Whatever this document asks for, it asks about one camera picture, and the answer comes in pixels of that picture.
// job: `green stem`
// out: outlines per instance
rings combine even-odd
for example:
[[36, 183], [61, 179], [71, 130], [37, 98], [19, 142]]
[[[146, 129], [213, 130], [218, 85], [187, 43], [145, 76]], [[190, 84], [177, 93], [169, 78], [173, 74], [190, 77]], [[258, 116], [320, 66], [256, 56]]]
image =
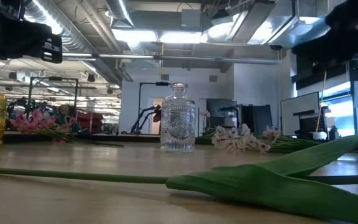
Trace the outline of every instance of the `green stem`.
[[[97, 180], [107, 182], [124, 182], [137, 184], [165, 184], [169, 177], [147, 177], [135, 175], [111, 175], [111, 174], [87, 174], [78, 172], [59, 172], [45, 170], [25, 170], [0, 168], [0, 174], [5, 175], [24, 175], [34, 177], [53, 177], [75, 180]], [[329, 185], [349, 185], [358, 184], [358, 175], [345, 176], [304, 176], [297, 177], [304, 180], [313, 180]]]

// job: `desk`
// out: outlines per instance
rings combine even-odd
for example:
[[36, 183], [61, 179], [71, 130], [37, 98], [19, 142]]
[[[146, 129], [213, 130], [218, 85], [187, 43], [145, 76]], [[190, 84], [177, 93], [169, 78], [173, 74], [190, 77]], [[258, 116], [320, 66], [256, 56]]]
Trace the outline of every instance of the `desk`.
[[[0, 167], [100, 174], [169, 176], [269, 161], [280, 155], [226, 154], [196, 146], [193, 154], [166, 154], [156, 143], [124, 143], [125, 148], [37, 142], [7, 144]], [[358, 154], [348, 154], [314, 175], [356, 175]], [[339, 186], [358, 194], [358, 185]], [[0, 224], [57, 223], [324, 223], [266, 208], [222, 203], [209, 195], [164, 185], [0, 175]]]

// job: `green leaf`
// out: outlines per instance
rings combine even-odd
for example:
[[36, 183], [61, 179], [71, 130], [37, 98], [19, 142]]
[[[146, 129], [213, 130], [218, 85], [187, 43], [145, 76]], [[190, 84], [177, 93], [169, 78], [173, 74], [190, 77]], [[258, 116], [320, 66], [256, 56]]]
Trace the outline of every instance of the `green leaf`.
[[223, 200], [358, 223], [358, 195], [330, 185], [276, 174], [256, 165], [217, 167], [170, 177], [170, 189], [192, 190]]
[[357, 146], [358, 135], [346, 136], [257, 165], [281, 175], [310, 175]]

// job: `red object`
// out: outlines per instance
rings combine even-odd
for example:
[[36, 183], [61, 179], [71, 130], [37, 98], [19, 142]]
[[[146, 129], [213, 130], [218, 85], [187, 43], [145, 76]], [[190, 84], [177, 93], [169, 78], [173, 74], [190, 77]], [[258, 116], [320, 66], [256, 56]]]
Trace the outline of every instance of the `red object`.
[[92, 134], [96, 134], [98, 132], [98, 127], [102, 125], [103, 115], [99, 113], [82, 113], [77, 112], [77, 121], [80, 124], [81, 128], [88, 128], [92, 130]]

